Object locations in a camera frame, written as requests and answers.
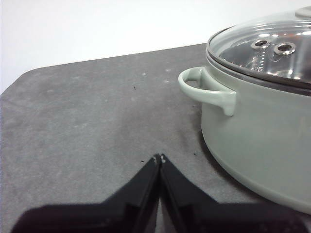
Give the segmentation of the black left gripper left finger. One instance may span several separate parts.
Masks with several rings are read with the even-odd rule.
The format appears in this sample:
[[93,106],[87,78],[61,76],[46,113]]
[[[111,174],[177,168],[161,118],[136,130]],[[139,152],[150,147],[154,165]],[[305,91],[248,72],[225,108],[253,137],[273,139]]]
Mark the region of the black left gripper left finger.
[[161,158],[154,155],[137,174],[101,203],[44,205],[25,211],[16,233],[143,233],[156,213]]

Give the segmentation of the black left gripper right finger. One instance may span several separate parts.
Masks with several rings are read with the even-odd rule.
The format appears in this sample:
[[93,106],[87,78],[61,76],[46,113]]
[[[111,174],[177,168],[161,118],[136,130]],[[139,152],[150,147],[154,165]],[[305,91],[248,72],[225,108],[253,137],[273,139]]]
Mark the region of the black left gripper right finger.
[[179,233],[307,233],[286,207],[270,203],[219,203],[160,155],[161,198]]

